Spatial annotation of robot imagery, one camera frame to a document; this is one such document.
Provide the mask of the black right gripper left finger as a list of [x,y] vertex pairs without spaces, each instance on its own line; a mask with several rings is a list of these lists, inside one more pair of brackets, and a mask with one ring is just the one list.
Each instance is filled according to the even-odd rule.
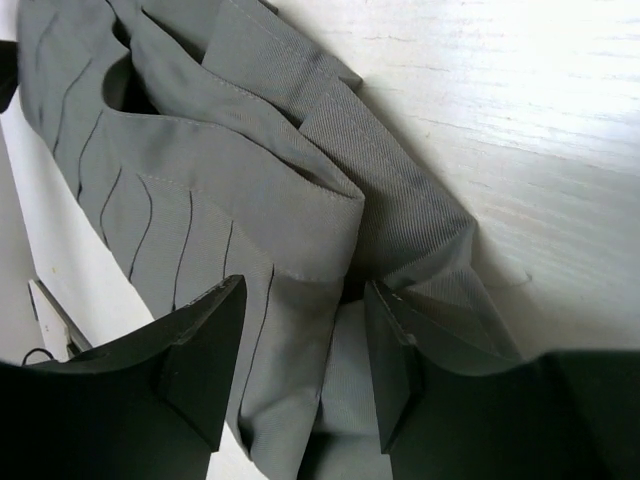
[[247,289],[193,302],[67,362],[1,366],[5,479],[203,479],[219,449]]

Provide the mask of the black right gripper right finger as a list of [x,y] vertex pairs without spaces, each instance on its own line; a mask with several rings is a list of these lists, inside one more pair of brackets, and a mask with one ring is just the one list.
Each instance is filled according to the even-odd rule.
[[528,362],[448,332],[380,282],[364,291],[380,446],[397,479],[635,479],[639,355]]

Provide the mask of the grey pleated skirt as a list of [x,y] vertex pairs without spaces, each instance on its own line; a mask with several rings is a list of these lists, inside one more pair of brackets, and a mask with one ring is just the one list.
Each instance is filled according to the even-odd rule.
[[154,317],[231,275],[247,303],[226,420],[270,479],[388,479],[365,334],[380,281],[515,357],[475,219],[259,1],[23,1],[21,106]]

